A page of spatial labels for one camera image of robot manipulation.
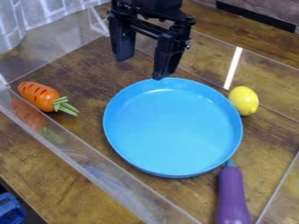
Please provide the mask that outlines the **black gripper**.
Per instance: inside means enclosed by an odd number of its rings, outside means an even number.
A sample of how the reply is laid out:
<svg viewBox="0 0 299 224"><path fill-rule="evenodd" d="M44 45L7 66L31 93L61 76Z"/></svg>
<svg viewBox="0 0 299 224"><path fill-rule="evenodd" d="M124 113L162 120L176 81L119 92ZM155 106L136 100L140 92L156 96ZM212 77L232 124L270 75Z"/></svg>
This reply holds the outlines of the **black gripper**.
<svg viewBox="0 0 299 224"><path fill-rule="evenodd" d="M155 80L175 73L184 50L191 47L195 18L182 11L183 0L112 0L108 29L118 61L135 55L136 33L158 39L154 55Z"/></svg>

